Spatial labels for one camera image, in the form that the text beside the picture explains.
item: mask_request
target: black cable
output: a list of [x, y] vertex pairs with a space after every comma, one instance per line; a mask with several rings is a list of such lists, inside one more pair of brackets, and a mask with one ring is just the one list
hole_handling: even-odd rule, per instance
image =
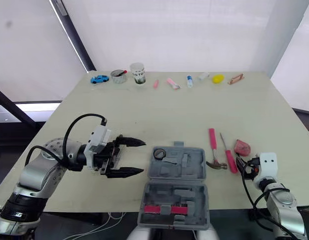
[[[242, 174], [241, 174], [241, 179], [242, 179], [242, 183], [243, 183], [243, 187], [244, 187], [244, 190], [245, 190], [245, 193], [246, 195], [248, 196], [248, 199], [251, 203], [252, 206], [254, 206], [254, 201], [252, 200], [250, 194], [249, 194], [249, 191], [248, 191], [248, 188], [247, 188], [247, 185], [246, 185], [246, 181], [245, 181], [245, 173], [246, 173], [246, 168], [248, 167], [248, 163], [245, 163], [244, 167], [243, 167], [243, 170], [242, 170]], [[273, 232], [273, 230], [269, 227], [266, 227], [264, 226], [258, 219], [257, 219], [257, 215], [256, 215], [256, 212], [254, 212], [254, 219], [256, 221], [256, 223], [263, 229], [267, 230], [267, 231], [270, 231], [270, 232]]]
[[29, 161], [30, 161], [30, 157], [31, 157], [31, 155], [33, 154], [33, 152], [34, 152], [35, 149], [40, 149], [40, 150], [46, 152], [46, 153], [49, 154], [51, 157], [53, 157], [58, 163], [60, 163], [62, 166], [64, 166], [62, 160], [61, 160], [57, 155], [55, 155], [52, 151], [46, 149], [45, 147], [39, 146], [39, 145], [35, 145], [35, 146], [33, 146], [33, 147], [29, 150], [28, 155], [26, 156], [26, 159], [25, 159], [24, 166], [27, 166], [27, 165], [28, 165], [28, 163], [29, 163]]
[[253, 199], [251, 198], [251, 196], [250, 196], [250, 194], [248, 192], [248, 188], [247, 188], [246, 181], [245, 181], [245, 174], [246, 174], [246, 168], [247, 167], [248, 167], [248, 164], [246, 163], [244, 165], [244, 167], [243, 167], [243, 170], [242, 170], [241, 179], [242, 179], [242, 183], [243, 183], [243, 187], [244, 187], [245, 193], [248, 196], [248, 199], [249, 199], [251, 205], [253, 206], [254, 205], [254, 201], [253, 201]]
[[259, 222], [259, 220], [257, 219], [257, 213], [260, 213], [260, 210], [257, 208], [257, 204], [258, 202], [267, 194], [271, 193], [271, 192], [274, 192], [274, 191], [278, 191], [278, 190], [282, 190], [282, 191], [286, 191], [286, 192], [290, 192], [289, 189], [287, 188], [282, 188], [282, 187], [277, 187], [277, 188], [273, 188], [273, 189], [270, 189], [268, 191], [265, 191], [263, 192], [253, 203], [253, 213], [254, 213], [254, 217], [255, 217], [255, 221], [256, 223], [263, 229], [267, 230], [267, 231], [270, 231], [270, 232], [273, 232], [273, 230], [269, 227], [266, 227], [264, 226], [263, 224], [261, 224]]
[[[278, 226], [279, 228], [281, 228], [283, 231], [285, 231], [287, 234], [289, 234], [289, 235], [292, 237], [292, 239], [298, 240], [297, 237], [296, 237], [290, 230], [288, 230], [286, 227], [282, 226], [280, 223], [276, 222], [275, 220], [271, 219], [270, 217], [267, 217], [266, 215], [264, 215], [264, 214], [257, 208], [257, 206], [255, 205], [255, 203], [253, 202], [253, 200], [252, 200], [252, 198], [251, 198], [251, 196], [250, 196], [250, 194], [249, 194], [249, 191], [248, 191], [247, 185], [246, 185], [246, 181], [245, 181], [245, 173], [246, 173], [246, 168], [247, 168], [247, 167], [248, 167], [248, 163], [246, 163], [246, 164], [244, 165], [244, 168], [243, 168], [242, 174], [241, 174], [241, 179], [242, 179], [242, 183], [243, 183], [243, 187], [244, 187], [245, 193], [247, 194], [247, 196], [248, 196], [248, 198], [249, 198], [249, 201], [250, 201], [250, 203], [252, 204], [252, 207], [253, 207], [254, 211], [258, 212], [264, 219], [268, 220], [268, 221], [271, 222], [272, 224], [274, 224], [274, 225]], [[273, 190], [273, 191], [277, 191], [277, 190], [284, 190], [284, 191], [287, 191], [286, 188], [279, 188], [279, 189], [276, 189], [276, 190]], [[264, 197], [266, 194], [268, 194], [268, 193], [270, 193], [270, 192], [272, 192], [271, 189], [269, 190], [269, 192], [268, 192], [268, 191], [263, 192], [263, 193], [257, 198], [258, 201], [256, 200], [256, 203], [258, 203], [262, 197]], [[266, 226], [264, 226], [264, 225], [262, 225], [262, 228], [263, 228], [263, 229], [266, 229], [266, 230], [268, 230], [268, 229], [270, 230], [270, 228], [268, 228], [268, 227], [266, 227]]]
[[285, 191], [285, 192], [290, 192], [290, 189], [288, 188], [283, 188], [283, 187], [276, 187], [276, 188], [272, 188], [272, 189], [268, 189], [267, 191], [264, 191], [260, 196], [258, 196], [258, 198], [254, 201], [253, 203], [253, 207], [257, 208], [257, 204], [259, 203], [259, 201], [267, 194], [274, 192], [274, 191]]
[[71, 130], [73, 129], [74, 125], [80, 120], [80, 119], [83, 119], [85, 117], [98, 117], [98, 118], [101, 118], [101, 125], [105, 126], [107, 124], [107, 119], [102, 116], [102, 115], [99, 115], [99, 114], [95, 114], [95, 113], [87, 113], [87, 114], [84, 114], [84, 115], [81, 115], [79, 117], [77, 117], [71, 124], [70, 126], [68, 127], [67, 131], [65, 132], [65, 135], [64, 135], [64, 138], [63, 138], [63, 144], [62, 144], [62, 155], [63, 155], [63, 158], [62, 158], [62, 162], [64, 162], [64, 164], [68, 165], [69, 164], [69, 159], [68, 159], [68, 156], [67, 156], [67, 141], [68, 141], [68, 137], [69, 137], [69, 134], [71, 132]]

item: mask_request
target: small bowl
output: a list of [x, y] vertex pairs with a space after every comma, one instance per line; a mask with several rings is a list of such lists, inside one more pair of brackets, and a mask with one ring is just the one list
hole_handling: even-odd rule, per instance
[[121, 76], [117, 76], [119, 74], [121, 74], [124, 70], [114, 70], [110, 73], [110, 77], [112, 79], [112, 81], [115, 83], [115, 84], [123, 84], [125, 81], [127, 81], [127, 74], [124, 73], [122, 74]]

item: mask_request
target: white curtain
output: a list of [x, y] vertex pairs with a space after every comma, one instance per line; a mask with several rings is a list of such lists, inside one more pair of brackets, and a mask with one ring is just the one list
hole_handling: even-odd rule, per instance
[[63, 0], [97, 70], [142, 62], [146, 71], [263, 71], [269, 76], [308, 2]]
[[85, 74], [48, 0], [0, 0], [0, 91], [62, 100]]
[[291, 107], [309, 111], [309, 6], [271, 80]]

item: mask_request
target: gray tool case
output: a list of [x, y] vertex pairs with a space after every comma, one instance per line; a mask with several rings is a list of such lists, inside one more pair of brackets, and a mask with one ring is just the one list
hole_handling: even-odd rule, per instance
[[[155, 159], [156, 150], [161, 150], [161, 160]], [[148, 176], [150, 181], [144, 187], [138, 214], [140, 227], [209, 228], [208, 191], [203, 183], [207, 177], [206, 158], [202, 148], [184, 147], [181, 141], [175, 141], [174, 146], [154, 147]]]

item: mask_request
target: small bottle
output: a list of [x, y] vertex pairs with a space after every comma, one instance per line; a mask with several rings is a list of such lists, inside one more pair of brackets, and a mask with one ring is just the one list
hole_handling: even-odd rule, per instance
[[202, 81], [205, 78], [209, 77], [209, 75], [210, 75], [210, 72], [203, 72], [198, 76], [198, 80]]
[[188, 88], [193, 87], [194, 82], [193, 82], [192, 76], [190, 76], [190, 75], [186, 76], [186, 84], [187, 84]]

